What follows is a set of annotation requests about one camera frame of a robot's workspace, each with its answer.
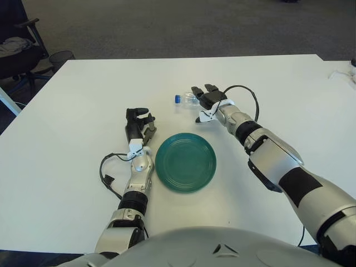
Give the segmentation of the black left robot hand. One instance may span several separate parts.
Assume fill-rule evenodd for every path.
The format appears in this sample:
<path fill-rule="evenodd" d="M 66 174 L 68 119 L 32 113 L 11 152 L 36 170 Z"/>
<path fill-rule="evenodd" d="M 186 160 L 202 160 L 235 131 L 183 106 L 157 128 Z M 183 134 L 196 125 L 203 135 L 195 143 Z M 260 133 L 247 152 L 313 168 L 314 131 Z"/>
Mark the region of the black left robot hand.
<path fill-rule="evenodd" d="M 128 108 L 126 110 L 127 124 L 125 132 L 128 142 L 140 139 L 143 146 L 153 138 L 157 128 L 154 124 L 155 117 L 148 108 Z"/>

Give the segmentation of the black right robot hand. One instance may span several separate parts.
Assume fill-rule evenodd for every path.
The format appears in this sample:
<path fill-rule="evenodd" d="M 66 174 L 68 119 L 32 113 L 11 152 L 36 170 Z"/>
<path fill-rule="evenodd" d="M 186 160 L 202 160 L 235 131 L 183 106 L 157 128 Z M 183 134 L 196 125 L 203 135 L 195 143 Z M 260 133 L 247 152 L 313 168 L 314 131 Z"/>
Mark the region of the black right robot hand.
<path fill-rule="evenodd" d="M 196 123 L 213 120 L 217 113 L 218 104 L 227 99 L 226 94 L 220 91 L 215 85 L 205 84 L 205 88 L 207 92 L 196 86 L 192 86 L 191 88 L 193 95 L 199 101 L 199 105 L 205 109 L 204 111 L 200 111 L 198 118 L 195 120 Z"/>

